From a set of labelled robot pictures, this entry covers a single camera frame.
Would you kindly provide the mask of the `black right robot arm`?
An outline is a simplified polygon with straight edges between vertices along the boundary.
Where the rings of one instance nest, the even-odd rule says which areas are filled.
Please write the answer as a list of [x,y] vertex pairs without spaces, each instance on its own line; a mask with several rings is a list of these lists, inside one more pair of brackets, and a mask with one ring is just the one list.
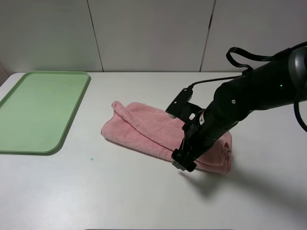
[[184,88],[166,112],[183,121],[184,137],[171,155],[173,165],[193,171],[196,159],[251,112],[292,104],[299,125],[306,129],[299,103],[307,99],[307,45],[300,43],[273,56],[255,55],[239,47],[226,54],[241,75],[222,78],[213,101],[205,108],[190,103],[193,85]]

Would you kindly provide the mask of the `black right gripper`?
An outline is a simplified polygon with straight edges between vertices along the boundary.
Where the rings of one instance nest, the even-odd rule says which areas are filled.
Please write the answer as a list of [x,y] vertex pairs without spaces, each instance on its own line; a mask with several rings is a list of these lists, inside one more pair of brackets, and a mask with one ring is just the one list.
[[171,155],[172,165],[182,171],[196,168],[210,172],[229,172],[231,169],[233,122],[212,109],[203,109],[184,124],[184,138]]

